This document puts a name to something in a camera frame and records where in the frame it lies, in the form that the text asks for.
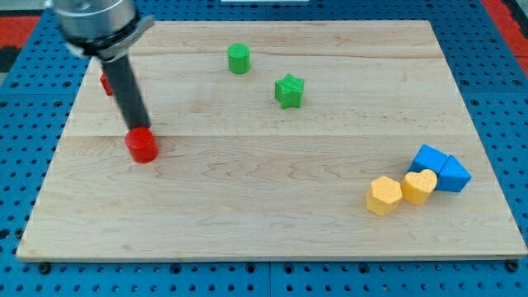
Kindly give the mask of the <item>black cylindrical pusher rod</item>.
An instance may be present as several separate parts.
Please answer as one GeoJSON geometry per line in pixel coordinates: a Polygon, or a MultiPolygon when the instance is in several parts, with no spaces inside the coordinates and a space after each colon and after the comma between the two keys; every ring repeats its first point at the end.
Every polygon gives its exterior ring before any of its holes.
{"type": "Polygon", "coordinates": [[[124,55],[102,64],[128,130],[150,128],[151,121],[129,58],[124,55]]]}

